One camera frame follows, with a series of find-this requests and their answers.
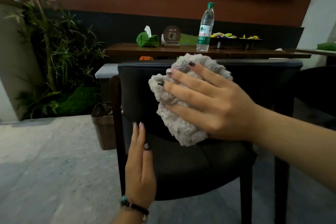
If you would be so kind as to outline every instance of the floor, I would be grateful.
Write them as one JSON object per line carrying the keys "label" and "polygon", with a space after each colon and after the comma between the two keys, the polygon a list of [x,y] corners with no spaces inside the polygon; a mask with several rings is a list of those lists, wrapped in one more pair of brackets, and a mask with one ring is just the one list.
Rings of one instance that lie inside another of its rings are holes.
{"label": "floor", "polygon": [[[296,102],[296,116],[330,117]],[[273,156],[256,148],[253,223],[273,223]],[[90,116],[0,125],[0,223],[109,223],[119,208],[116,150],[99,148]],[[204,195],[154,202],[148,223],[240,223],[239,180]],[[336,196],[291,168],[287,223],[336,223]]]}

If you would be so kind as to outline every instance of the hand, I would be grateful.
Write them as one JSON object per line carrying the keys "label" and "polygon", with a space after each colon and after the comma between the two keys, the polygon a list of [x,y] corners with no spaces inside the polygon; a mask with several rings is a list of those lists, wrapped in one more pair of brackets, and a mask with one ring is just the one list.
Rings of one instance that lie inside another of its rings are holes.
{"label": "hand", "polygon": [[255,104],[234,82],[199,63],[192,65],[190,69],[207,82],[170,69],[167,70],[167,75],[188,88],[168,81],[164,83],[167,92],[192,108],[180,105],[166,107],[214,138],[247,141],[256,137],[262,107]]}
{"label": "hand", "polygon": [[153,153],[145,145],[145,126],[133,125],[131,146],[125,167],[126,191],[128,200],[148,209],[156,194],[156,179],[153,167]]}

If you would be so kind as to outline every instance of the orange object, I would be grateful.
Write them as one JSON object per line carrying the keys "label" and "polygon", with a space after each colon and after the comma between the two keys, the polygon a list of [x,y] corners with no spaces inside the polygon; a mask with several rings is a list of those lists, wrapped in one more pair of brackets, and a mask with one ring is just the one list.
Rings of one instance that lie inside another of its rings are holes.
{"label": "orange object", "polygon": [[154,60],[154,59],[149,56],[141,56],[139,60]]}

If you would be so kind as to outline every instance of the bracelet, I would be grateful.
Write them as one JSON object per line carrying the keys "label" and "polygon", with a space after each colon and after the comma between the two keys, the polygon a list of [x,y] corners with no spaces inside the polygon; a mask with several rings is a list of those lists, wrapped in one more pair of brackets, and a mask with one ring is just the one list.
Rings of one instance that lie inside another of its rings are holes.
{"label": "bracelet", "polygon": [[138,206],[136,204],[133,204],[131,202],[129,202],[127,200],[127,197],[126,196],[123,196],[122,199],[121,199],[121,206],[126,206],[128,208],[131,208],[131,209],[134,209],[134,210],[137,210],[138,212],[142,213],[141,215],[141,220],[142,222],[147,222],[148,220],[148,215],[149,215],[149,211],[141,206]]}

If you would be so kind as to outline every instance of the water bottle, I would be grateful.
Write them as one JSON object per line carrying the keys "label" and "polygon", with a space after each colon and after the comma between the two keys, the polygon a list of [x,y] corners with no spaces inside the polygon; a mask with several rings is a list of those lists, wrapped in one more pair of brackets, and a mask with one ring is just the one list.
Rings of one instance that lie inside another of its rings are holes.
{"label": "water bottle", "polygon": [[208,9],[205,10],[201,26],[199,28],[197,50],[206,52],[209,49],[210,37],[212,33],[212,26],[215,21],[215,14],[213,13],[213,3],[208,3]]}

